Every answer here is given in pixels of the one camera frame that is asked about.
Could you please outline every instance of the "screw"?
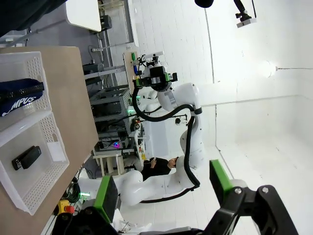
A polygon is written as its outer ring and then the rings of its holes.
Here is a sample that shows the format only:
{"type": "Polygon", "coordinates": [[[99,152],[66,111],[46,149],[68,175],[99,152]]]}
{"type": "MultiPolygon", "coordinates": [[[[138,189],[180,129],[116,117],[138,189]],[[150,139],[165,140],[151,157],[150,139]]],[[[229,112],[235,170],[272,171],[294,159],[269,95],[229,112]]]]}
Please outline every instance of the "screw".
{"type": "Polygon", "coordinates": [[[86,214],[92,214],[92,210],[90,210],[90,209],[85,210],[85,212],[86,212],[86,214]]]}
{"type": "Polygon", "coordinates": [[[262,192],[263,192],[263,193],[268,193],[268,188],[267,188],[267,187],[264,187],[264,188],[262,189],[262,192]]]}
{"type": "Polygon", "coordinates": [[[67,215],[62,215],[62,219],[63,220],[68,220],[68,216],[67,215]]]}
{"type": "Polygon", "coordinates": [[[235,189],[235,193],[240,194],[242,191],[240,188],[235,189]]]}

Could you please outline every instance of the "green light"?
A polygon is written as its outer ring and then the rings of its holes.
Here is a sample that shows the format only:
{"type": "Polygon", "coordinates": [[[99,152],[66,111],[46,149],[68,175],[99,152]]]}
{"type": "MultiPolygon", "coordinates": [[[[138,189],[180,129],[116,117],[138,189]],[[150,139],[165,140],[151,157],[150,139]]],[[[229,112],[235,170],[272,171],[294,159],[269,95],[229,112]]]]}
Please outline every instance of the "green light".
{"type": "Polygon", "coordinates": [[[81,195],[81,196],[90,196],[89,193],[85,193],[85,192],[81,192],[80,195],[81,195]]]}

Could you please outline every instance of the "light bulb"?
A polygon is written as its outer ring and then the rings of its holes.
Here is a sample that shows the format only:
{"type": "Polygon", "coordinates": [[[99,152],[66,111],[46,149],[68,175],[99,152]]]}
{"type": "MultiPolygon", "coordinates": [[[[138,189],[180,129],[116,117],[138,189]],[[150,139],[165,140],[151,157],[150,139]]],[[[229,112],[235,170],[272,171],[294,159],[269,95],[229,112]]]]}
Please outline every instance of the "light bulb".
{"type": "Polygon", "coordinates": [[[277,71],[277,67],[270,61],[266,60],[260,65],[260,73],[264,77],[271,77],[277,71]]]}

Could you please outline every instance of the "white plastic bin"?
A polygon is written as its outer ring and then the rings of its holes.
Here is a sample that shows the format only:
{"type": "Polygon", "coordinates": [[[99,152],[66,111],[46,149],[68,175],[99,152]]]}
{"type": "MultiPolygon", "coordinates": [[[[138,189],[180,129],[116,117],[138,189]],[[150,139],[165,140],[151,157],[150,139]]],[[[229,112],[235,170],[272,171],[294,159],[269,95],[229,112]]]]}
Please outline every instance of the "white plastic bin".
{"type": "Polygon", "coordinates": [[[40,52],[0,54],[0,81],[34,78],[44,83],[43,96],[0,117],[0,180],[15,206],[33,215],[69,165],[48,96],[40,52]],[[42,153],[28,169],[12,160],[31,146],[42,153]]]}

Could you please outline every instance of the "yellow object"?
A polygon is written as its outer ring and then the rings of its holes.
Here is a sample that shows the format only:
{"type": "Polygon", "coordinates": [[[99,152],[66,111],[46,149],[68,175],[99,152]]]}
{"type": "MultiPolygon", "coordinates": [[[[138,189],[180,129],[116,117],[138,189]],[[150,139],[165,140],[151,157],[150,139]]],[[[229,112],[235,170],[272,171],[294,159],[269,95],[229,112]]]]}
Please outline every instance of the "yellow object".
{"type": "Polygon", "coordinates": [[[61,214],[61,213],[65,213],[65,207],[66,206],[69,206],[69,202],[68,200],[60,200],[59,203],[58,203],[58,207],[59,207],[59,212],[58,212],[58,215],[61,214]]]}

